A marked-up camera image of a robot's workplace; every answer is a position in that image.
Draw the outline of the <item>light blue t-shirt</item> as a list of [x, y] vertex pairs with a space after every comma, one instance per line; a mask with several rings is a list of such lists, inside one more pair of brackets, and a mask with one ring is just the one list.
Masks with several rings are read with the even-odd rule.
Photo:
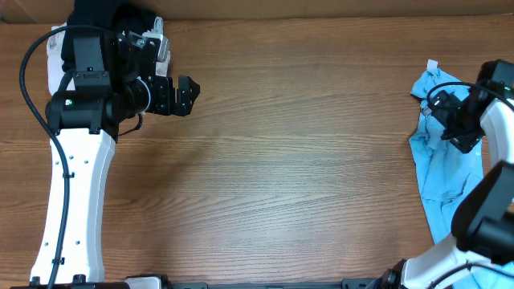
[[457, 207], [483, 179], [482, 144], [478, 143], [470, 153], [461, 153], [441, 139], [443, 126], [426, 112], [427, 93], [438, 84], [457, 81], [430, 59], [410, 92], [421, 101], [418, 127], [409, 143], [422, 206], [435, 243], [451, 232]]

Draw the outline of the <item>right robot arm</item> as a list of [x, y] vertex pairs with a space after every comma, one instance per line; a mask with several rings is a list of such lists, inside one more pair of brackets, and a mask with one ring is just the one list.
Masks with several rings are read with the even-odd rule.
[[512, 287], [512, 64], [488, 61], [467, 83], [429, 62], [411, 92], [420, 116], [410, 145], [434, 245], [369, 285]]

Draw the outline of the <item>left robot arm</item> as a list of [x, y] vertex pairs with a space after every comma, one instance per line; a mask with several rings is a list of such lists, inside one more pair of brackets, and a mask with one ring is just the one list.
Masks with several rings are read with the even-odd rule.
[[169, 40], [155, 22], [143, 33], [65, 26], [75, 66], [38, 122], [51, 139], [52, 173], [32, 288], [106, 288], [101, 247], [105, 186], [120, 124], [144, 114], [188, 116], [200, 87], [167, 75]]

